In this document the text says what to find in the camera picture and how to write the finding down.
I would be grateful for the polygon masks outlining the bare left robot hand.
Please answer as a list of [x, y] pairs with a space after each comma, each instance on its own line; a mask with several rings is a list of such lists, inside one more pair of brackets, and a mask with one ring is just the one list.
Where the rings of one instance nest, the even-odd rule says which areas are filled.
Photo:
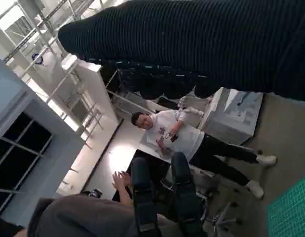
[[132, 161], [133, 207], [139, 237], [206, 237], [200, 215], [200, 203], [188, 161], [181, 152], [171, 159], [173, 198], [178, 223], [159, 225], [154, 206], [153, 184], [144, 158]]

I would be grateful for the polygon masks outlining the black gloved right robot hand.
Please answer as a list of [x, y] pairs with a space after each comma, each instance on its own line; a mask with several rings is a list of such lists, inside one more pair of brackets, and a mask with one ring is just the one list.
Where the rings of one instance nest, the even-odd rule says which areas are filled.
[[305, 0], [131, 0], [58, 31], [145, 99], [224, 87], [305, 102]]

